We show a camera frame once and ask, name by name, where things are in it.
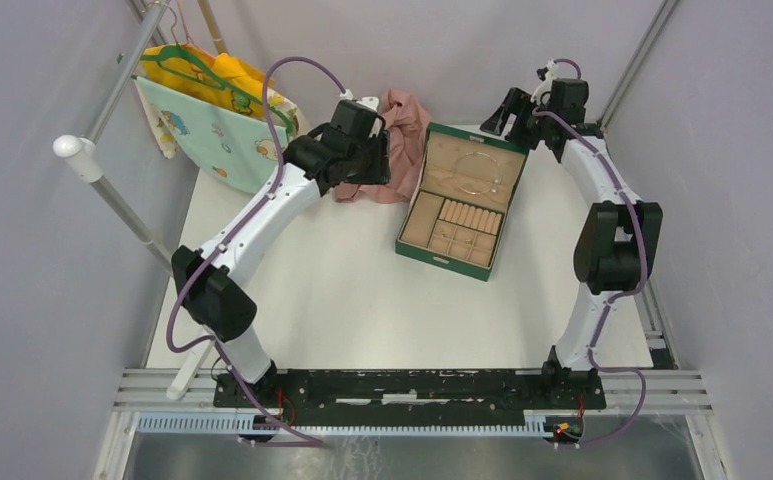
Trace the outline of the green jewelry box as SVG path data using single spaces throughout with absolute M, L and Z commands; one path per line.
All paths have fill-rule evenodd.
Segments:
M 528 155 L 528 149 L 500 138 L 431 123 L 409 209 L 415 195 L 426 191 L 503 212 L 506 225 Z

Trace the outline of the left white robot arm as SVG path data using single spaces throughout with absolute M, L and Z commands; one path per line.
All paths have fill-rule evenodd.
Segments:
M 273 177 L 241 212 L 200 248 L 179 247 L 172 257 L 177 301 L 241 377 L 237 392 L 252 407 L 268 405 L 274 362 L 253 322 L 258 307 L 245 289 L 264 254 L 291 222 L 342 183 L 385 184 L 389 131 L 376 97 L 341 100 L 331 120 L 292 140 Z

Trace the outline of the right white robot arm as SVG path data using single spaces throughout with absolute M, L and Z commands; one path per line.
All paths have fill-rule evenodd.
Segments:
M 599 345 L 624 298 L 640 293 L 652 273 L 663 221 L 662 207 L 643 200 L 611 160 L 602 127 L 585 120 L 589 85 L 574 78 L 547 78 L 536 95 L 507 92 L 480 129 L 534 150 L 545 145 L 588 203 L 573 253 L 579 289 L 564 333 L 552 347 L 539 382 L 542 400 L 564 408 L 580 393 L 574 372 L 604 372 Z

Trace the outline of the pink crumpled cloth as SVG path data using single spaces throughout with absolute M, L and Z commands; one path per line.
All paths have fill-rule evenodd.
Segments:
M 351 203 L 362 197 L 380 204 L 408 202 L 418 185 L 422 168 L 427 128 L 431 114 L 416 96 L 390 88 L 381 97 L 381 115 L 390 135 L 390 181 L 385 185 L 341 184 L 333 193 L 339 203 Z

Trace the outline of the mint cartoon print cloth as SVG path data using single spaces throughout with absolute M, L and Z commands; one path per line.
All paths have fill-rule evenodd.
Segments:
M 179 152 L 230 187 L 255 193 L 274 175 L 277 149 L 268 125 L 143 77 L 134 81 L 162 154 Z

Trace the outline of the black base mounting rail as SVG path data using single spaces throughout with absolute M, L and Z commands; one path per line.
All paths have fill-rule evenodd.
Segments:
M 607 405 L 594 370 L 287 369 L 269 372 L 251 391 L 294 427 L 519 426 L 528 410 Z

